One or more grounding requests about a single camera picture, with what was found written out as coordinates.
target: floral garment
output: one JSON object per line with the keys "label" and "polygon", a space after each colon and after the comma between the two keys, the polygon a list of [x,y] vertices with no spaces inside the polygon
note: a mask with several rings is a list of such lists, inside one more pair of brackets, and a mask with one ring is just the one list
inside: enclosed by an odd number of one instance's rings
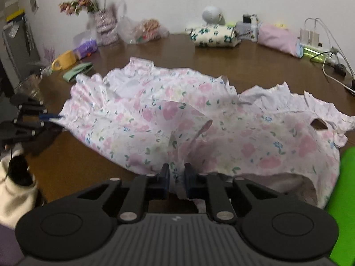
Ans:
{"label": "floral garment", "polygon": [[[184,197],[184,163],[247,177],[324,207],[339,174],[338,147],[355,117],[287,85],[241,95],[226,77],[157,68],[132,58],[102,79],[78,75],[57,122],[88,147],[138,174],[171,171]],[[319,118],[328,130],[310,124]]]}

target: ribbed gray panel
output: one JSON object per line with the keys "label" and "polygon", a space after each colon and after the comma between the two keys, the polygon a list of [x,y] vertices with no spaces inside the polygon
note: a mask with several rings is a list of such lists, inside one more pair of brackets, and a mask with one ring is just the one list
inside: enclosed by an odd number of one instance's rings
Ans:
{"label": "ribbed gray panel", "polygon": [[229,225],[207,215],[147,214],[122,225],[111,241],[88,257],[70,262],[26,258],[20,266],[334,266],[323,258],[305,263],[279,262],[250,249]]}

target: white bottle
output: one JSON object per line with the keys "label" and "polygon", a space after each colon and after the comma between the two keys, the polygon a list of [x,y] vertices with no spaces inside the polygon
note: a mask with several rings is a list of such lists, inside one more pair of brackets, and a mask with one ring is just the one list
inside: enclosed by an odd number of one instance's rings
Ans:
{"label": "white bottle", "polygon": [[251,41],[257,42],[258,41],[258,18],[256,15],[251,16]]}

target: flower bouquet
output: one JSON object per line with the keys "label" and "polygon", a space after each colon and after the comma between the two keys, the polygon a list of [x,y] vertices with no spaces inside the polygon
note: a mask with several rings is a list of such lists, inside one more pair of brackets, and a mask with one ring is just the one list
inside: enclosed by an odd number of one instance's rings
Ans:
{"label": "flower bouquet", "polygon": [[63,2],[59,5],[60,12],[67,15],[76,14],[79,16],[81,11],[85,10],[91,13],[96,24],[98,33],[98,44],[106,46],[120,40],[116,32],[117,20],[112,9],[106,9],[106,0],[104,0],[104,8],[100,9],[98,0],[72,0]]}

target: pink bag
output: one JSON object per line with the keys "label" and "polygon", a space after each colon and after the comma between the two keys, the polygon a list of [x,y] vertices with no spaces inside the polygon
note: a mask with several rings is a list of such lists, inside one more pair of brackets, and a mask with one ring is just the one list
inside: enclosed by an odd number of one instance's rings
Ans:
{"label": "pink bag", "polygon": [[259,26],[258,44],[277,49],[286,54],[301,58],[303,48],[296,34],[287,29],[262,23]]}

